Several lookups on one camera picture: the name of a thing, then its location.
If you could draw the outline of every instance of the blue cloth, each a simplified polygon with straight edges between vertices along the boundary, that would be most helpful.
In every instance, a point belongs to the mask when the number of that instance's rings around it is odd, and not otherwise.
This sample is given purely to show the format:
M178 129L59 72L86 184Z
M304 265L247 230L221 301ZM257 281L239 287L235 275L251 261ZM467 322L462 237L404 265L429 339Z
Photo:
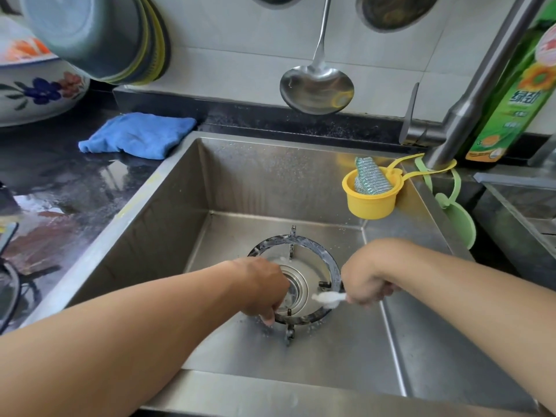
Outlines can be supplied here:
M123 151L148 160L163 160L196 124L194 118L124 114L108 120L89 140L79 142L79 150L84 153Z

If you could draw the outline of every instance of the silver green sponge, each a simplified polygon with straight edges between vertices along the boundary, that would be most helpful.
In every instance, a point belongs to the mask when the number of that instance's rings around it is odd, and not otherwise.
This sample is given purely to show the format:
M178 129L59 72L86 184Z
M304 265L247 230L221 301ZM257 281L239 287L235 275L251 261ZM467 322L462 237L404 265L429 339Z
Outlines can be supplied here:
M392 184L372 158L357 158L355 166L358 173L355 177L356 192L362 195L380 195L392 190Z

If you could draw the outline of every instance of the dish soap bottle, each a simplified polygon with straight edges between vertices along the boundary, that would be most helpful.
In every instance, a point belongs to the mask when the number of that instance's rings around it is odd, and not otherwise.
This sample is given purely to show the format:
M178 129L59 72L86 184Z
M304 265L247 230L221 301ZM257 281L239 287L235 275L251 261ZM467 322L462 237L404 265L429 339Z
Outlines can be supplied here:
M483 117L458 153L461 164L488 168L527 129L556 88L556 0L516 47Z

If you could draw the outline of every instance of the hand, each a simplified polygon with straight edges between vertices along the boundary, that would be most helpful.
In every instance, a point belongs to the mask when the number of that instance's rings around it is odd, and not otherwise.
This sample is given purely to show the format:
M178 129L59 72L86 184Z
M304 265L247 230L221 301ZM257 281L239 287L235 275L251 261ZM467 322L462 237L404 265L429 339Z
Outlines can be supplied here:
M233 262L241 267L248 298L242 312L248 316L260 315L262 321L271 326L274 323L274 311L284 301L290 282L280 266L263 257L242 257Z
M342 281L347 293L347 300L352 303L370 305L384 300L400 288L386 281L376 263L376 256L383 250L379 245L387 240L373 241L359 249L342 267Z

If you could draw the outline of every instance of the person's right arm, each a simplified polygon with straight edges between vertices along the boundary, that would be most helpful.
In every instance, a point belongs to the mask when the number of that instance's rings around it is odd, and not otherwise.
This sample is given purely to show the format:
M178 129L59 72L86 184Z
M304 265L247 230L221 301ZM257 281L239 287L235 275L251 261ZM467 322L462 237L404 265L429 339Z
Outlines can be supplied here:
M358 303L389 294L384 281L406 290L556 413L556 292L393 238L355 253L342 279Z

